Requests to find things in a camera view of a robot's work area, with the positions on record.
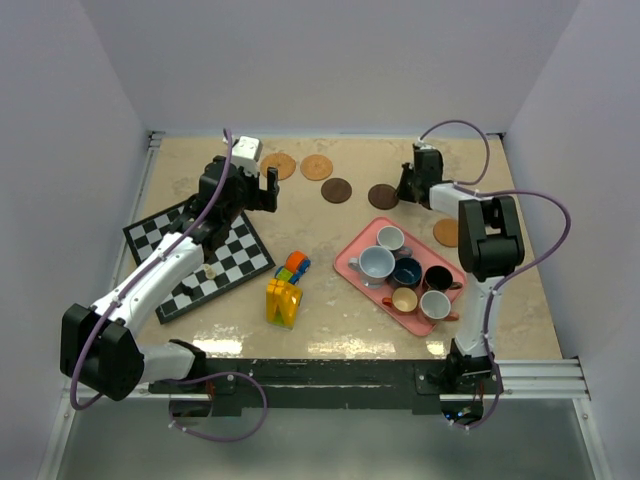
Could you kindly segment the dark wooden coaster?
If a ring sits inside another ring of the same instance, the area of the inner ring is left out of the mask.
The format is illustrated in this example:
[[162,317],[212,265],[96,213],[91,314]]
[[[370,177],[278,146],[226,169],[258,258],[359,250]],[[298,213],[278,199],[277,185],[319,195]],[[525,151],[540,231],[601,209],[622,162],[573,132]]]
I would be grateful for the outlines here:
[[368,201],[379,210],[391,210],[399,203],[396,189],[389,184],[372,186],[368,191]]
[[329,203],[341,204],[351,197],[352,186],[343,178],[330,178],[322,184],[321,195]]

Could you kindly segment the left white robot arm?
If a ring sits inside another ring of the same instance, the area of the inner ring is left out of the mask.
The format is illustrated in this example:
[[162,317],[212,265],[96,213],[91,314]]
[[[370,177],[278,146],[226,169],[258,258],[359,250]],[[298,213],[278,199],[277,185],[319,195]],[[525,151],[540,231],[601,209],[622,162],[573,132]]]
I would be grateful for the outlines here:
[[276,210],[277,169],[268,168],[265,189],[259,183],[257,175],[215,157],[151,255],[112,292],[88,307],[66,310],[60,370],[73,388],[85,385],[119,401],[141,383],[169,380],[185,392],[205,385],[202,351],[178,340],[141,347],[136,336],[178,284],[224,245],[243,211]]

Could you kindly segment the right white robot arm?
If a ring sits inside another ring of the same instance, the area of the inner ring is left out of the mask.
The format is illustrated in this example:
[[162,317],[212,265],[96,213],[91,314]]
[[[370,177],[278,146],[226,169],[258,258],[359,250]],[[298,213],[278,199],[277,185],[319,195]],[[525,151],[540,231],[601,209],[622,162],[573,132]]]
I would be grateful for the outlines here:
[[416,142],[413,160],[402,165],[396,196],[458,222],[458,258],[467,274],[465,311],[443,370],[430,382],[443,393],[466,393],[481,380],[500,376],[493,353],[499,289],[523,263],[525,248],[511,196],[465,189],[445,181],[443,172],[441,152]]

